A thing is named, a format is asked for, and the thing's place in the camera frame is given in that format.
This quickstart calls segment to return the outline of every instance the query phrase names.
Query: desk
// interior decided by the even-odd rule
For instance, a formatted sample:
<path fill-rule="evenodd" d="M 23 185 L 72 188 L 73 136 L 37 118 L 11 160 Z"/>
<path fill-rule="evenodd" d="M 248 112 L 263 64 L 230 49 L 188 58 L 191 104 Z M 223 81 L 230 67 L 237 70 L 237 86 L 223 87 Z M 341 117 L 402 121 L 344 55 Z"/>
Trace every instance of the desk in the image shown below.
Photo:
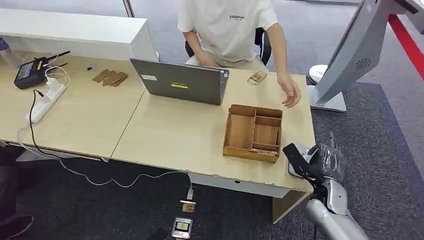
<path fill-rule="evenodd" d="M 25 55 L 27 60 L 34 57 L 30 53 Z M 62 56 L 54 64 L 62 63 L 68 63 L 64 68 L 71 84 L 34 127 L 36 142 L 40 147 L 65 153 L 109 158 L 145 87 L 129 61 Z M 90 64 L 98 66 L 96 72 L 87 71 Z M 92 78 L 104 69 L 125 72 L 129 77 L 118 87 L 103 87 Z M 0 59 L 0 141 L 9 143 L 15 143 L 19 129 L 28 124 L 25 115 L 33 102 L 33 89 L 48 89 L 45 85 L 18 89 L 13 83 L 16 74 L 17 69 Z M 22 141 L 33 144 L 31 131 L 22 134 Z"/>
<path fill-rule="evenodd" d="M 293 75 L 303 95 L 300 103 L 285 109 L 284 93 L 269 73 L 259 85 L 247 83 L 252 74 L 230 70 L 222 106 L 150 95 L 127 61 L 63 56 L 55 64 L 69 63 L 71 84 L 35 126 L 37 143 L 54 151 L 83 157 L 187 171 L 193 183 L 273 197 L 272 220 L 278 222 L 312 191 L 303 179 L 288 174 L 284 154 L 275 164 L 223 156 L 228 108 L 231 104 L 283 109 L 282 145 L 315 144 L 305 77 Z M 98 70 L 122 71 L 129 77 L 118 87 L 92 81 Z M 14 143 L 25 126 L 33 89 L 13 84 L 16 71 L 0 60 L 0 141 Z M 45 90 L 46 86 L 37 87 Z M 31 145 L 30 131 L 22 135 Z"/>
<path fill-rule="evenodd" d="M 285 94 L 269 73 L 259 85 L 247 83 L 251 71 L 231 69 L 221 106 L 151 95 L 147 91 L 119 141 L 112 159 L 187 171 L 193 183 L 272 196 L 278 222 L 312 191 L 288 173 L 284 154 L 275 164 L 223 156 L 228 108 L 232 104 L 282 109 L 281 144 L 315 144 L 305 76 L 293 75 L 300 103 L 286 109 Z"/>

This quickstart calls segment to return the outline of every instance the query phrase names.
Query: red stripe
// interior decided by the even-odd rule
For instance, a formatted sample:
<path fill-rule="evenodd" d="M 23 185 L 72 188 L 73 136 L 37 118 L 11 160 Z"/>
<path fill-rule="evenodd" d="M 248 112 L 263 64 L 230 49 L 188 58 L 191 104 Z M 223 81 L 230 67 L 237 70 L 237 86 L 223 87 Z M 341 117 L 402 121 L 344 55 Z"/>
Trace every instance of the red stripe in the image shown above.
<path fill-rule="evenodd" d="M 388 16 L 388 22 L 390 23 L 391 28 L 396 34 L 397 39 L 411 60 L 412 64 L 415 66 L 415 69 L 418 71 L 421 78 L 424 80 L 424 55 L 421 50 L 415 44 L 411 35 L 408 33 L 405 26 L 402 24 L 401 20 L 396 14 L 390 14 Z"/>

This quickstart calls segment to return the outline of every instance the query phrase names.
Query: white robot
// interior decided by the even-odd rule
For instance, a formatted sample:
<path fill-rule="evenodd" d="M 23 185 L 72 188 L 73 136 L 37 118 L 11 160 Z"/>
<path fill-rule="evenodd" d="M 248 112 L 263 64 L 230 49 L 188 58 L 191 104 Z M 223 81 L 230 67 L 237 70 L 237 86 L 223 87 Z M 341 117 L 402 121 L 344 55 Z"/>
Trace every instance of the white robot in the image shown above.
<path fill-rule="evenodd" d="M 315 145 L 306 149 L 291 143 L 282 150 L 289 172 L 313 186 L 306 212 L 328 240 L 368 240 L 348 210 L 348 196 L 338 182 L 343 176 L 343 155 L 334 147 Z"/>
<path fill-rule="evenodd" d="M 328 65 L 315 65 L 308 78 L 311 108 L 345 112 L 342 91 L 377 66 L 391 14 L 424 22 L 422 0 L 362 0 Z"/>

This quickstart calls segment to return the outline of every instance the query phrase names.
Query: laptop sticker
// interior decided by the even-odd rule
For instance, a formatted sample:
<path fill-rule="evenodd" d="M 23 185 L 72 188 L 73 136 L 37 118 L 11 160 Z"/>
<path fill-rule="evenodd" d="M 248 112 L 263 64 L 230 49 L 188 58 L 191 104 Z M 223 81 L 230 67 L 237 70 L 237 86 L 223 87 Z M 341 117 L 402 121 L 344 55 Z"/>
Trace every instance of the laptop sticker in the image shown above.
<path fill-rule="evenodd" d="M 186 85 L 180 85 L 180 84 L 171 84 L 171 87 L 180 88 L 180 89 L 188 89 L 189 88 Z"/>
<path fill-rule="evenodd" d="M 158 79 L 155 77 L 155 76 L 150 76 L 150 75 L 141 75 L 141 77 L 144 79 L 144 80 L 152 80 L 152 81 L 157 81 Z"/>

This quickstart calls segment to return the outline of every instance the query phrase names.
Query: yellow label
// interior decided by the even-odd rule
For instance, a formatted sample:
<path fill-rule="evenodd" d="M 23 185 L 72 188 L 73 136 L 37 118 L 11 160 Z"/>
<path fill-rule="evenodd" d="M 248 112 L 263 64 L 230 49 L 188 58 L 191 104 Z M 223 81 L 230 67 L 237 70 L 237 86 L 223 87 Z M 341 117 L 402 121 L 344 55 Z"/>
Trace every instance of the yellow label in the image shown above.
<path fill-rule="evenodd" d="M 188 86 L 184 86 L 184 85 L 178 85 L 178 84 L 171 84 L 171 87 L 174 88 L 181 88 L 181 89 L 188 89 Z"/>

